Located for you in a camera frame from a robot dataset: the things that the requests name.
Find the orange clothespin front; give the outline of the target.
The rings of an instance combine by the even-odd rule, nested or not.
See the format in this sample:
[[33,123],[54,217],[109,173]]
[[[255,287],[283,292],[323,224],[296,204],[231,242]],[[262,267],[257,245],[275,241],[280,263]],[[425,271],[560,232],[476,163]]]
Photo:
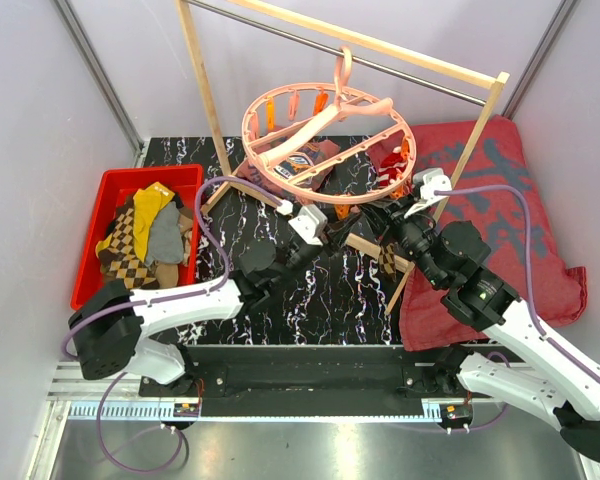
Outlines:
[[333,210],[335,212],[337,221],[345,220],[348,217],[350,217],[354,214],[357,214],[359,212],[359,209],[355,205],[349,205],[349,204],[344,204],[344,205],[334,204]]

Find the red white striped sock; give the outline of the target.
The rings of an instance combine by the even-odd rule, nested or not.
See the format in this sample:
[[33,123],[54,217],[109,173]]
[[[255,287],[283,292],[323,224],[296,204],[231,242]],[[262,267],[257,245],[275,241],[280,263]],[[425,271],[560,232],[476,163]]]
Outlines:
[[395,147],[376,168],[376,186],[386,188],[397,182],[408,166],[407,159],[402,155],[401,149]]

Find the pink round clip hanger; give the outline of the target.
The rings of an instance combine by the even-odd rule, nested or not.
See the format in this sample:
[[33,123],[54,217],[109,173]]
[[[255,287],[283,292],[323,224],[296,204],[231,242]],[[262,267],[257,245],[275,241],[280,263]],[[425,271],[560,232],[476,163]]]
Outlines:
[[[349,85],[351,50],[343,46],[333,80],[300,82],[271,89],[247,107],[241,125],[242,179],[284,199],[355,205],[405,194],[413,179],[416,142],[393,100],[378,98]],[[384,127],[348,147],[327,138],[327,131],[349,120],[378,120]],[[397,136],[397,151],[388,160],[371,160],[372,185],[360,193],[346,187],[322,191],[333,170],[350,160],[369,158],[372,149]]]

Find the brown yellow argyle sock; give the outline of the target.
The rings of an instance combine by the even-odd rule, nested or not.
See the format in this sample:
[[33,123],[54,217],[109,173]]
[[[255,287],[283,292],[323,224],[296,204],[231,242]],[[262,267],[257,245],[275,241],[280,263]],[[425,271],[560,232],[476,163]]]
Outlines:
[[98,242],[95,254],[105,283],[122,280],[129,289],[150,289],[159,283],[151,268],[146,266],[134,249],[134,208],[127,202],[116,210],[111,232]]

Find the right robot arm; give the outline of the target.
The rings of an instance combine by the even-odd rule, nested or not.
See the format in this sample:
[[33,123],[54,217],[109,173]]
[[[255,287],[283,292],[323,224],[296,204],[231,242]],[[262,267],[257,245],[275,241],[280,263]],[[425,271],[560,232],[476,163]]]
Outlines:
[[500,368],[477,353],[434,371],[446,396],[466,389],[489,395],[545,421],[579,454],[600,463],[600,365],[537,316],[484,261],[490,253],[470,221],[442,229],[423,212],[399,202],[362,205],[374,234],[397,242],[415,268],[442,292],[442,305],[459,323],[497,341],[535,371]]

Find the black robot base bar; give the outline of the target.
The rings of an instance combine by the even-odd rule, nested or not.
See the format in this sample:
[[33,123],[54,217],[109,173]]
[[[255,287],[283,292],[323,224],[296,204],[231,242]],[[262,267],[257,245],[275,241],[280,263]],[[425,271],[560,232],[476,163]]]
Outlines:
[[185,376],[168,385],[144,377],[142,397],[230,398],[242,392],[387,390],[463,396],[455,374],[462,347],[407,352],[400,346],[195,346],[180,349]]

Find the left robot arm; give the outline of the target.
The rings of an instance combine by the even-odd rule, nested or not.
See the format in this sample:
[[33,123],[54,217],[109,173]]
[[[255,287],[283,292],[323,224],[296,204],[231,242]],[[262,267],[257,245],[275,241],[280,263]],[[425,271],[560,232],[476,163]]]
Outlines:
[[104,285],[68,321],[83,378],[94,381],[128,372],[162,384],[173,395],[188,394],[196,372],[178,347],[160,343],[154,335],[266,309],[322,254],[337,253],[358,220],[353,214],[312,227],[295,217],[287,243],[254,240],[236,260],[235,270],[212,281],[159,290],[130,290],[121,280]]

